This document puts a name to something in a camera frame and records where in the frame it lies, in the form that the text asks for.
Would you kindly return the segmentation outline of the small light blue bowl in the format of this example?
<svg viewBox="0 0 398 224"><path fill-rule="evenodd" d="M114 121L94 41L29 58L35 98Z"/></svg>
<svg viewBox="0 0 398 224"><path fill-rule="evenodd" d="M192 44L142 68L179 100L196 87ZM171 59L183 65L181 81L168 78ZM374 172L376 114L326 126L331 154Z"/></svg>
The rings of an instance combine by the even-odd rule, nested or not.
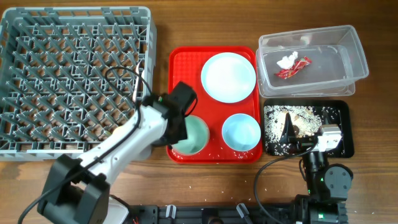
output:
<svg viewBox="0 0 398 224"><path fill-rule="evenodd" d="M254 149L261 140L259 123L244 113L228 117L222 125L221 133L225 144L238 152Z"/></svg>

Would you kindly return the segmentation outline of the white tissue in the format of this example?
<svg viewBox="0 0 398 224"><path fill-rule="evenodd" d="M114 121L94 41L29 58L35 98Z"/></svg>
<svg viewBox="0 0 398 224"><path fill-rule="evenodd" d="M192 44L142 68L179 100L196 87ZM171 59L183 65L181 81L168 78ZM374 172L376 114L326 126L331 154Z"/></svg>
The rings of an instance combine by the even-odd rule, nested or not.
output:
<svg viewBox="0 0 398 224"><path fill-rule="evenodd" d="M284 70L291 69L298 58L298 52L294 51L289 56L283 56L281 60L277 61L277 65Z"/></svg>

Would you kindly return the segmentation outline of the large light blue plate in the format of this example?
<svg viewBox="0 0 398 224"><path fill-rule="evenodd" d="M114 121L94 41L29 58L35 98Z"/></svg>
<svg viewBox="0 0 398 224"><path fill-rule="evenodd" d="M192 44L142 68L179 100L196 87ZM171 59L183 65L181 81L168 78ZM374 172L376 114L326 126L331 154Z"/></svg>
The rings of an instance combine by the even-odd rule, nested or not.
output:
<svg viewBox="0 0 398 224"><path fill-rule="evenodd" d="M223 52L205 62L201 69L201 84L214 100L237 103L253 92L256 72L242 55Z"/></svg>

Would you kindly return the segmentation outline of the white plastic fork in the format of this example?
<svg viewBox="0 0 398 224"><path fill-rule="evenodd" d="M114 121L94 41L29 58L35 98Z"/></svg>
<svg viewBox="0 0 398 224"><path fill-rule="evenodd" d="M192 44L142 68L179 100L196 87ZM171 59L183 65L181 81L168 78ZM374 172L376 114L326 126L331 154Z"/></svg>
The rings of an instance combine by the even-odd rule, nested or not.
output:
<svg viewBox="0 0 398 224"><path fill-rule="evenodd" d="M146 87L146 81L145 81L145 70L142 71L141 73L141 83L142 83L142 98L146 96L146 92L147 92L147 87Z"/></svg>

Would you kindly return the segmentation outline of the white plastic spoon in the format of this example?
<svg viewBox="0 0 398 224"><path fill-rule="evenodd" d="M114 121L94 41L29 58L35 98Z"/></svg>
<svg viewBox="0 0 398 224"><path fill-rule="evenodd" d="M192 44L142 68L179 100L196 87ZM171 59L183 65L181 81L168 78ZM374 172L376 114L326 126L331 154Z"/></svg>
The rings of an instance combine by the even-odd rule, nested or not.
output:
<svg viewBox="0 0 398 224"><path fill-rule="evenodd" d="M136 79L135 79L134 91L133 91L133 94L132 94L132 101L134 103L137 100L137 91L138 91L139 86L140 86L140 76L141 76L141 74L140 74L140 65L141 65L141 62L139 62L136 65L136 67L135 67Z"/></svg>

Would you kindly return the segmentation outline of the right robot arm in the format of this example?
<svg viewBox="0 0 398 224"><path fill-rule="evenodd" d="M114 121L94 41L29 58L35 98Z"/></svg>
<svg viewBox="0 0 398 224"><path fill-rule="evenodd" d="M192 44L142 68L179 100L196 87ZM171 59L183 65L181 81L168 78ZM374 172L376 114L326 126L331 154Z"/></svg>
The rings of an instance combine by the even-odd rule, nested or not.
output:
<svg viewBox="0 0 398 224"><path fill-rule="evenodd" d="M280 142L292 143L302 158L300 172L307 183L308 195L298 195L292 202L292 223L348 223L345 202L353 172L343 164L329 164L328 152L337 148L342 132L336 124L323 124L313 136L298 138L291 117L285 116Z"/></svg>

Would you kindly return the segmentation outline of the red snack wrapper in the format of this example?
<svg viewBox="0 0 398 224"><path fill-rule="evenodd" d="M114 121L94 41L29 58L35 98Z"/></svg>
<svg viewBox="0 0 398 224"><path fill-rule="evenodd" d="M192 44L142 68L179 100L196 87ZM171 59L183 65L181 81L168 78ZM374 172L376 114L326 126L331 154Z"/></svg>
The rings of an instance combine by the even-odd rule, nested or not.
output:
<svg viewBox="0 0 398 224"><path fill-rule="evenodd" d="M311 63L312 60L310 60L308 57L301 58L300 60L295 61L295 64L291 69L288 70L281 69L279 72L275 73L275 76L282 79L288 79L296 75L301 69L303 69L307 65L310 65Z"/></svg>

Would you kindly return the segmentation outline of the rice and food leftovers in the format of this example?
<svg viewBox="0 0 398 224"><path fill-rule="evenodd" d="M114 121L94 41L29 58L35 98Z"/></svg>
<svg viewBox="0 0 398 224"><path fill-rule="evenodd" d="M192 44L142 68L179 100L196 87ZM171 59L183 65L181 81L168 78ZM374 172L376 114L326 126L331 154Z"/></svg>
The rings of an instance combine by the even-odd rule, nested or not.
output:
<svg viewBox="0 0 398 224"><path fill-rule="evenodd" d="M300 152L313 140L332 156L345 154L341 110L329 106L265 105L264 147L272 156Z"/></svg>

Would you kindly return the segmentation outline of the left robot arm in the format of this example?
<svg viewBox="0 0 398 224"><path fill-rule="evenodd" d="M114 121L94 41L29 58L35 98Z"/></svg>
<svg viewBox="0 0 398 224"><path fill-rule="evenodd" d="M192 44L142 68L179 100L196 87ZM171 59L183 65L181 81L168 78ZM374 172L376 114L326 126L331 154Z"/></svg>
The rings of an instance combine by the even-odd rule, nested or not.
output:
<svg viewBox="0 0 398 224"><path fill-rule="evenodd" d="M187 138L185 113L197 101L179 82L169 94L149 95L120 130L76 159L63 154L50 168L37 211L52 223L126 223L129 207L110 196L118 175L132 161L149 157L152 145Z"/></svg>

